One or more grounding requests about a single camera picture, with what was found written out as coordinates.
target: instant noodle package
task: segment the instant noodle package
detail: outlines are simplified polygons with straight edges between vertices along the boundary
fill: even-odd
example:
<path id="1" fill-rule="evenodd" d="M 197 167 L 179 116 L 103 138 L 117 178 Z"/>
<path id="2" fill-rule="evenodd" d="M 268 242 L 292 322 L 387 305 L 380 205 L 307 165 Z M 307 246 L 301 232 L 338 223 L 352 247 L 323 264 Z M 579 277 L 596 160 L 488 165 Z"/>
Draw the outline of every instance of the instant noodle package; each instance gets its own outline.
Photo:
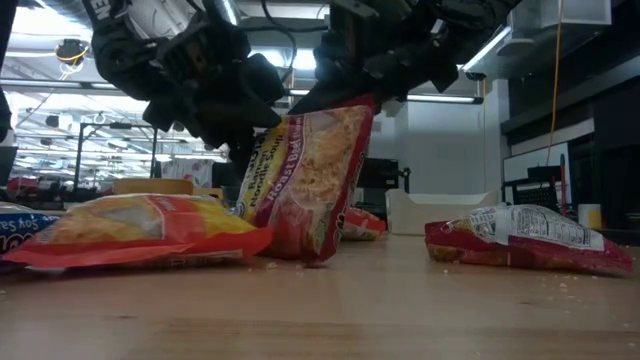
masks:
<path id="1" fill-rule="evenodd" d="M 305 262 L 335 254 L 373 123 L 371 99 L 358 103 L 285 116 L 259 137 L 237 209 L 274 229 L 262 254 Z"/>
<path id="2" fill-rule="evenodd" d="M 206 265 L 244 258 L 271 242 L 217 201 L 189 196 L 107 196 L 70 209 L 4 260 L 36 268 Z"/>
<path id="3" fill-rule="evenodd" d="M 534 205 L 480 208 L 425 226 L 437 261 L 537 269 L 630 272 L 631 258 L 600 233 Z"/>
<path id="4" fill-rule="evenodd" d="M 350 207 L 344 217 L 342 237 L 349 240 L 377 240 L 387 224 L 368 211 Z"/>

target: noodle packet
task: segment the noodle packet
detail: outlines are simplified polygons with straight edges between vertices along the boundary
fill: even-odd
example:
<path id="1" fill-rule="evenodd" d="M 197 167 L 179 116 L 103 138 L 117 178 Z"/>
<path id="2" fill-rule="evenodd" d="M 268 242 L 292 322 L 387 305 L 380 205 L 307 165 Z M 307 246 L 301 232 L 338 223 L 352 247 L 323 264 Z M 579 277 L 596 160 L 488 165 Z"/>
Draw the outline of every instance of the noodle packet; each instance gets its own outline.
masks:
<path id="1" fill-rule="evenodd" d="M 107 196 L 73 207 L 4 260 L 49 269 L 202 266 L 252 256 L 269 245 L 271 233 L 202 197 Z"/>
<path id="2" fill-rule="evenodd" d="M 425 225 L 436 261 L 533 269 L 631 272 L 631 258 L 600 233 L 535 205 L 476 209 Z"/>
<path id="3" fill-rule="evenodd" d="M 373 123 L 373 99 L 358 103 L 285 116 L 258 138 L 236 209 L 273 227 L 262 255 L 314 263 L 335 254 Z"/>
<path id="4" fill-rule="evenodd" d="M 386 228 L 384 220 L 368 211 L 350 207 L 344 218 L 342 237 L 345 240 L 377 240 Z"/>

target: yellow cable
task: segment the yellow cable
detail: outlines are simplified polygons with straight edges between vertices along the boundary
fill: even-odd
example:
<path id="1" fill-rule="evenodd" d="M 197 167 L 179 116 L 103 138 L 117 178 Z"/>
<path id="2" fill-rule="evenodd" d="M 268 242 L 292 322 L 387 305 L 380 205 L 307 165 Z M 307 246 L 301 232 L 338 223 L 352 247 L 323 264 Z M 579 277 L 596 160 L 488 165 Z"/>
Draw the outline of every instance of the yellow cable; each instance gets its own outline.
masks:
<path id="1" fill-rule="evenodd" d="M 551 108 L 551 131 L 549 132 L 549 148 L 547 149 L 547 165 L 551 160 L 551 147 L 553 146 L 553 133 L 556 131 L 556 118 L 558 112 L 558 78 L 560 74 L 560 56 L 562 44 L 562 18 L 564 17 L 564 0 L 560 0 L 560 14 L 558 15 L 558 30 L 556 34 L 556 64 L 553 79 L 553 106 Z"/>
<path id="2" fill-rule="evenodd" d="M 89 47 L 88 47 L 88 46 L 84 49 L 84 51 L 83 51 L 82 53 L 80 53 L 80 54 L 78 54 L 78 55 L 76 55 L 76 56 L 72 56 L 72 57 L 70 57 L 70 58 L 61 58 L 61 57 L 59 57 L 59 56 L 58 56 L 58 48 L 56 48 L 55 53 L 56 53 L 56 57 L 57 57 L 57 58 L 58 58 L 58 60 L 60 60 L 60 61 L 72 61 L 72 60 L 78 60 L 78 59 L 80 59 L 81 57 L 83 57 L 83 56 L 84 56 L 84 54 L 86 54 L 86 53 L 87 53 L 87 51 L 89 51 Z"/>

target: fluorescent light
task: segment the fluorescent light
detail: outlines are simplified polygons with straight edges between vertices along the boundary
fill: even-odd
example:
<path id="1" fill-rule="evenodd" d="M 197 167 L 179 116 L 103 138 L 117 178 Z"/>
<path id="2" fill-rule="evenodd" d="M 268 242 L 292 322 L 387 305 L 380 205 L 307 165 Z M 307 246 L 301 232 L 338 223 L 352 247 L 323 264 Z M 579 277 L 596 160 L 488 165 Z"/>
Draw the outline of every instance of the fluorescent light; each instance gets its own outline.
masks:
<path id="1" fill-rule="evenodd" d="M 75 175 L 75 172 L 71 170 L 37 170 L 40 174 L 66 174 Z"/>
<path id="2" fill-rule="evenodd" d="M 224 5 L 224 10 L 227 12 L 229 19 L 231 20 L 231 23 L 233 25 L 238 25 L 238 19 L 236 18 L 235 12 L 231 8 L 231 3 L 229 2 L 229 0 L 223 0 L 222 4 Z"/>
<path id="3" fill-rule="evenodd" d="M 471 58 L 471 60 L 469 60 L 468 63 L 464 64 L 464 66 L 462 67 L 462 70 L 469 71 L 469 69 L 471 69 L 475 64 L 477 64 L 478 61 L 482 60 L 483 57 L 487 56 L 487 54 L 491 50 L 493 50 L 493 48 L 496 47 L 496 45 L 498 45 L 498 43 L 500 43 L 500 41 L 502 41 L 502 39 L 504 39 L 510 33 L 511 33 L 511 26 L 507 26 L 504 29 L 502 29 L 502 31 L 500 31 L 498 35 L 496 35 L 493 39 L 491 39 L 491 41 L 489 41 L 487 45 L 485 45 L 480 51 L 478 51 L 476 56 Z"/>
<path id="4" fill-rule="evenodd" d="M 309 90 L 296 90 L 296 89 L 289 90 L 289 95 L 291 96 L 305 96 L 308 93 L 309 93 Z"/>
<path id="5" fill-rule="evenodd" d="M 203 160 L 214 160 L 217 162 L 227 162 L 226 159 L 220 157 L 220 155 L 173 155 L 176 159 L 203 159 Z"/>
<path id="6" fill-rule="evenodd" d="M 147 139 L 147 138 L 125 138 L 125 140 L 132 141 L 132 142 L 152 142 L 153 141 L 153 139 Z M 180 143 L 186 143 L 187 140 L 158 138 L 158 142 L 180 144 Z"/>
<path id="7" fill-rule="evenodd" d="M 76 151 L 65 151 L 65 150 L 40 150 L 40 149 L 18 149 L 19 154 L 44 154 L 44 155 L 60 155 L 60 156 L 77 156 Z M 106 157 L 121 157 L 123 159 L 129 160 L 141 160 L 141 161 L 150 161 L 151 154 L 137 154 L 137 153 L 127 153 L 127 152 L 115 152 L 115 151 L 83 151 L 82 156 L 106 156 Z M 156 155 L 156 160 L 158 161 L 169 161 L 171 159 L 170 155 L 166 154 L 158 154 Z"/>
<path id="8" fill-rule="evenodd" d="M 300 70 L 313 70 L 316 68 L 316 59 L 313 57 L 313 50 L 300 49 L 293 61 L 293 67 Z"/>
<path id="9" fill-rule="evenodd" d="M 57 87 L 68 89 L 80 89 L 82 84 L 74 81 L 52 81 L 52 80 L 22 80 L 22 79 L 1 79 L 0 85 L 4 86 L 33 86 L 33 87 Z"/>
<path id="10" fill-rule="evenodd" d="M 457 103 L 457 104 L 472 104 L 475 101 L 475 99 L 471 97 L 440 96 L 440 95 L 408 95 L 407 100 L 422 101 L 422 102 Z"/>
<path id="11" fill-rule="evenodd" d="M 309 90 L 296 90 L 290 89 L 290 96 L 305 96 L 309 93 Z M 475 99 L 472 97 L 463 96 L 442 96 L 442 95 L 408 95 L 409 101 L 423 101 L 423 102 L 449 102 L 457 104 L 472 104 Z"/>
<path id="12" fill-rule="evenodd" d="M 9 50 L 5 54 L 6 57 L 26 57 L 26 58 L 37 58 L 37 57 L 52 57 L 56 56 L 53 52 L 29 52 L 29 51 L 12 51 Z"/>
<path id="13" fill-rule="evenodd" d="M 95 89 L 101 89 L 101 90 L 116 90 L 117 87 L 115 87 L 114 85 L 111 85 L 109 83 L 91 83 L 91 87 L 95 88 Z"/>

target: metal pole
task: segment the metal pole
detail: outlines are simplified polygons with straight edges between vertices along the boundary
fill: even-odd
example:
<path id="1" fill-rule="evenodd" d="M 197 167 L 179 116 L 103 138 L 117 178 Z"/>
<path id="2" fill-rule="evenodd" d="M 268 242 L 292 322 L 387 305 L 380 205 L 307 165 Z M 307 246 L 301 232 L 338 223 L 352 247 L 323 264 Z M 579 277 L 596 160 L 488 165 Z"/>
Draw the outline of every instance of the metal pole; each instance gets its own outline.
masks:
<path id="1" fill-rule="evenodd" d="M 84 128 L 88 125 L 80 123 L 80 134 L 78 134 L 78 154 L 76 155 L 76 172 L 73 174 L 73 193 L 78 193 L 78 184 L 80 183 L 80 161 L 82 160 L 82 143 L 84 142 Z"/>
<path id="2" fill-rule="evenodd" d="M 154 168 L 156 166 L 156 146 L 158 145 L 158 128 L 153 128 L 153 142 L 151 143 L 151 172 L 149 178 L 153 179 Z"/>

